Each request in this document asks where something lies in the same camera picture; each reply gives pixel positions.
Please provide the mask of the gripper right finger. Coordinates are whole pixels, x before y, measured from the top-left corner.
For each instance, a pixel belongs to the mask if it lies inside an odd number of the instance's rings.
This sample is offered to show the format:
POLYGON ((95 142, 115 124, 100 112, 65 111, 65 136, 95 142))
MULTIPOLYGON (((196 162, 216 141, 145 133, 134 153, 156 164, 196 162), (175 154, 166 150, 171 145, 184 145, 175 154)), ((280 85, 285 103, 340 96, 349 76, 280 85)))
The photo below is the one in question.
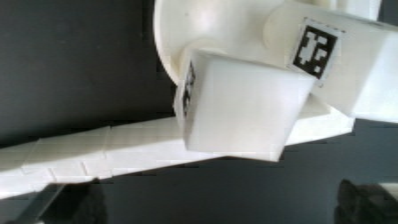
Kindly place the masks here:
POLYGON ((398 224, 398 183, 340 180, 333 224, 398 224))

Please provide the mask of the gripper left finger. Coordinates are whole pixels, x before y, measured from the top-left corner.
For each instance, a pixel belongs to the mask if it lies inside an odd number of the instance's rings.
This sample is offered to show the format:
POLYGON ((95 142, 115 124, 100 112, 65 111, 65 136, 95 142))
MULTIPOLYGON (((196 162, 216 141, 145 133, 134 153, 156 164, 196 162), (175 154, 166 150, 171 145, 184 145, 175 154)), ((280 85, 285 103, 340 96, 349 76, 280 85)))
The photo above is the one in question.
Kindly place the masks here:
POLYGON ((49 184, 20 214, 0 224, 108 224, 99 180, 49 184))

